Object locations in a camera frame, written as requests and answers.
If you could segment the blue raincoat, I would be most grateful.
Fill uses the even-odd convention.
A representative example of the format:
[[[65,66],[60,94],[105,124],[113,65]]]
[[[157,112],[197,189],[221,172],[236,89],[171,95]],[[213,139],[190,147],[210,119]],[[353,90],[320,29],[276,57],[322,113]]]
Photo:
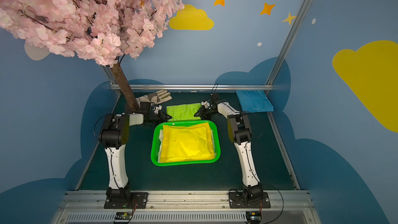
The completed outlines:
[[[265,113],[274,111],[274,106],[269,101],[264,91],[237,90],[236,95],[242,110],[245,112]]]

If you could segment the lime green raincoat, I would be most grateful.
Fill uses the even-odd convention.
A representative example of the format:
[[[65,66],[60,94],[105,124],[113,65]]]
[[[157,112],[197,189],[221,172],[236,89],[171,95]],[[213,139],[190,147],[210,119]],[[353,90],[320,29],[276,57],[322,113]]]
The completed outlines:
[[[169,122],[201,120],[195,116],[201,106],[201,103],[167,106],[166,113],[172,117]]]

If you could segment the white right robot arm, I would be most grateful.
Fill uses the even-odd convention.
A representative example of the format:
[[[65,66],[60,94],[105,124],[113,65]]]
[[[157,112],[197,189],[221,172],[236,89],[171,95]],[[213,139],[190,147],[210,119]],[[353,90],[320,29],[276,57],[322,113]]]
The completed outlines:
[[[243,199],[247,204],[263,199],[263,187],[257,174],[252,156],[252,129],[247,112],[238,111],[218,93],[211,93],[210,99],[201,103],[194,114],[202,120],[211,120],[215,114],[225,117],[230,141],[234,144],[241,167]]]

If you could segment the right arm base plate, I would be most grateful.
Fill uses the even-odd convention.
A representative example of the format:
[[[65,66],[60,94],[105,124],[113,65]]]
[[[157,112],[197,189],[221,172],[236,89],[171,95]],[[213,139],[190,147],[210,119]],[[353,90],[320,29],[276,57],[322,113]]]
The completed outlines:
[[[228,198],[230,208],[271,208],[267,192],[263,193],[262,199],[249,200],[242,191],[229,191]]]

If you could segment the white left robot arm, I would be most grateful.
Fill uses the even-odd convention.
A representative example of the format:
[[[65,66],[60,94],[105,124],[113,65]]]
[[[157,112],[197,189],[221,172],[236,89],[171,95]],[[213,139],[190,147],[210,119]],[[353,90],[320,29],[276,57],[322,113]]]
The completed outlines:
[[[106,191],[107,202],[130,202],[131,191],[125,166],[125,148],[129,140],[130,126],[145,122],[163,123],[172,116],[162,110],[162,106],[143,102],[137,112],[107,114],[99,134],[96,136],[104,146],[109,168],[109,186]]]

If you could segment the green plastic basket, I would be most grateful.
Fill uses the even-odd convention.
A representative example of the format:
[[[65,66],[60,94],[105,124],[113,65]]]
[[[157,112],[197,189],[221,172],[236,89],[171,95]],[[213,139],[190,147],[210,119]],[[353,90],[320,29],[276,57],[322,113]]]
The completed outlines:
[[[161,161],[158,163],[159,132],[163,130]],[[167,122],[155,128],[151,160],[159,167],[214,163],[221,155],[216,125],[207,120]]]

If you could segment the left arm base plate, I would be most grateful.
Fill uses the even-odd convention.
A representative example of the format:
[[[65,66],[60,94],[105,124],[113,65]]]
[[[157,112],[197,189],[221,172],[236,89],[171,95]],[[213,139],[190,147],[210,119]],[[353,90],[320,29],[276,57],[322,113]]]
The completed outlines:
[[[131,192],[125,194],[113,192],[107,194],[104,209],[138,209],[146,208],[149,193],[147,192]]]

